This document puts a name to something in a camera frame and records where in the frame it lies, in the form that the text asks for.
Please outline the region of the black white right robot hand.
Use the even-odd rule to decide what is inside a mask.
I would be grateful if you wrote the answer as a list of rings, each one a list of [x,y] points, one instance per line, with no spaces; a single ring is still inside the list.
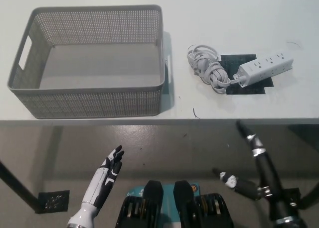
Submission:
[[[305,228],[306,223],[299,216],[298,209],[291,205],[291,200],[282,186],[277,170],[257,134],[240,120],[236,121],[236,128],[250,146],[260,184],[257,186],[251,181],[240,179],[218,168],[212,169],[213,174],[219,177],[228,188],[246,198],[254,201],[267,200],[269,219],[273,227]]]

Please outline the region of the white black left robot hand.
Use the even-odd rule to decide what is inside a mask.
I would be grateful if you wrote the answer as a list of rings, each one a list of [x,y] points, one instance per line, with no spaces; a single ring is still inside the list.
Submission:
[[[122,146],[115,148],[96,170],[83,197],[83,203],[89,203],[98,210],[102,208],[122,167]]]

